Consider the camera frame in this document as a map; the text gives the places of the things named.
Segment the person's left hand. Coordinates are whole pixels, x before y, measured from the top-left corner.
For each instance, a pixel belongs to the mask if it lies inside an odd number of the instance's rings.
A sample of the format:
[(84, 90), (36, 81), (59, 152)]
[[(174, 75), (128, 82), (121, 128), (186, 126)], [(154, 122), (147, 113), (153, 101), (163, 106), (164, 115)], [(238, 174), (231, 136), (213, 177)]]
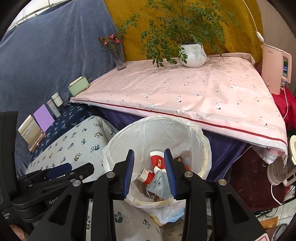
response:
[(10, 225), (10, 227), (21, 241), (28, 240), (28, 234), (24, 232), (20, 227), (18, 227), (17, 225)]

